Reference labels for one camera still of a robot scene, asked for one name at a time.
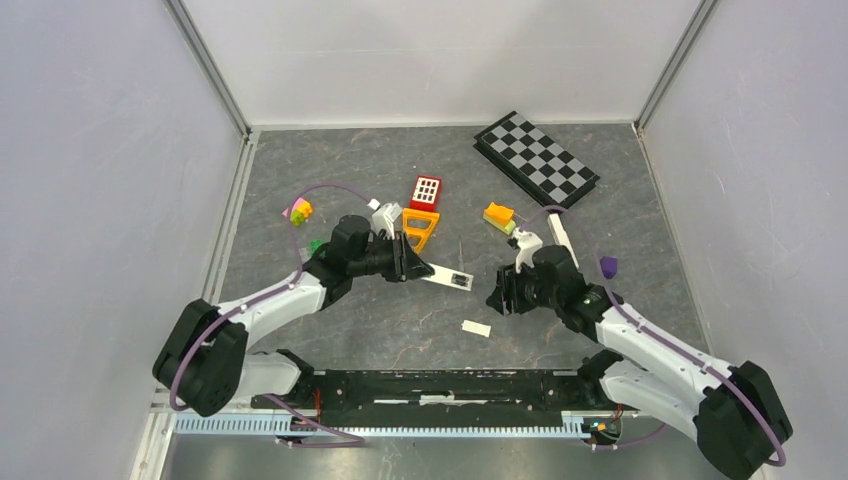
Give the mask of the white remote control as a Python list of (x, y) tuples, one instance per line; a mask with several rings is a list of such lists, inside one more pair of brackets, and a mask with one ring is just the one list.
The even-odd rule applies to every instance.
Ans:
[(574, 251), (573, 245), (564, 228), (560, 215), (558, 213), (549, 213), (547, 216), (547, 224), (551, 231), (554, 243), (559, 246), (564, 246), (569, 250), (575, 267), (579, 269), (580, 265), (577, 254)]
[(473, 275), (433, 263), (430, 263), (430, 266), (433, 269), (433, 273), (423, 277), (424, 281), (462, 291), (472, 290)]

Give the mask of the white battery cover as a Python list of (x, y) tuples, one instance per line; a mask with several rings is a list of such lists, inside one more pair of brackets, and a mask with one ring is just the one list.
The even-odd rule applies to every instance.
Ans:
[(478, 323), (471, 320), (464, 320), (461, 324), (461, 330), (484, 338), (489, 338), (491, 335), (490, 325)]

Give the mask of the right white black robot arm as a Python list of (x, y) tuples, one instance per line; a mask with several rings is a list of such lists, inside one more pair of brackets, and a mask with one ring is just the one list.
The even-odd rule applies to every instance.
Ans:
[(502, 315), (549, 309), (602, 346), (607, 364), (577, 382), (585, 405), (612, 402), (654, 417), (731, 479), (785, 464), (794, 429), (762, 367), (733, 365), (662, 330), (607, 284), (586, 281), (566, 247), (543, 246), (500, 267), (487, 303)]

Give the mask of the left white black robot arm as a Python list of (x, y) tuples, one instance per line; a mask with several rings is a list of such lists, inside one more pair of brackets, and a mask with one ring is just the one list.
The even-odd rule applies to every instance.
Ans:
[(314, 394), (306, 365), (292, 354), (250, 355), (248, 349), (287, 323), (329, 308), (357, 277), (380, 275), (398, 283), (434, 272), (403, 232), (377, 234), (368, 219), (346, 215), (330, 240), (284, 280), (227, 304), (190, 302), (155, 360), (153, 376), (168, 388), (172, 409), (202, 417), (233, 399), (261, 394), (302, 407)]

